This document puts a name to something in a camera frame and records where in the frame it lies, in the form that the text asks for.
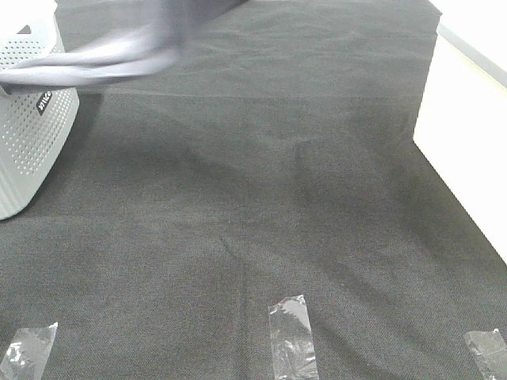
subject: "dark gray carpet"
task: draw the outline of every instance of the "dark gray carpet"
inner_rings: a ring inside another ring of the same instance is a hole
[[[62,0],[67,47],[124,4]],[[438,18],[252,0],[167,73],[81,93],[0,223],[2,349],[59,321],[47,380],[265,380],[267,308],[305,294],[322,379],[479,380],[463,334],[507,333],[507,268],[412,142]]]

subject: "white plastic basket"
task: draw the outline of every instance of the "white plastic basket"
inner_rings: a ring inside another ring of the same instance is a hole
[[[0,70],[63,52],[55,8],[52,0],[7,3],[0,15]],[[0,219],[33,198],[67,139],[78,105],[75,89],[9,96],[0,88]]]

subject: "gray felt surface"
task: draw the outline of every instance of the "gray felt surface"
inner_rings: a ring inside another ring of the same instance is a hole
[[[125,4],[61,0],[67,47]],[[251,0],[172,70],[81,92],[0,223],[2,350],[58,321],[46,380],[265,380],[268,306],[305,294],[322,379],[479,380],[463,334],[507,334],[507,268],[412,142],[439,16]]]

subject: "transparent adhesive tape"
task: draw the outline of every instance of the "transparent adhesive tape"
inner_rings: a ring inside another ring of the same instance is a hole
[[[0,380],[40,380],[55,341],[55,323],[43,329],[19,329],[0,364]]]
[[[314,340],[304,296],[269,308],[275,379],[318,380]]]
[[[507,380],[507,345],[497,329],[468,332],[465,341],[485,380]]]

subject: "black logo label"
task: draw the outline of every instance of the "black logo label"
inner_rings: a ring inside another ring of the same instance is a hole
[[[47,91],[46,93],[43,93],[39,100],[37,101],[36,107],[37,111],[39,111],[39,114],[42,116],[44,112],[46,111],[46,108],[49,105],[49,102],[51,101],[51,98],[53,97],[53,93],[51,91]]]

